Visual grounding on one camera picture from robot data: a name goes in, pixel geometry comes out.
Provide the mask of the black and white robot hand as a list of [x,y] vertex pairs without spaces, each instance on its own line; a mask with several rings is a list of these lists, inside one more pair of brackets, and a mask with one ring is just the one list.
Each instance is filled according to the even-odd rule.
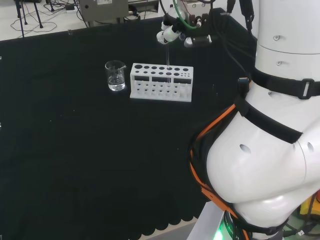
[[218,40],[218,33],[214,27],[217,12],[210,10],[202,15],[188,15],[188,12],[178,6],[171,5],[164,14],[161,31],[157,33],[157,41],[167,45],[179,39],[186,48],[209,46]]

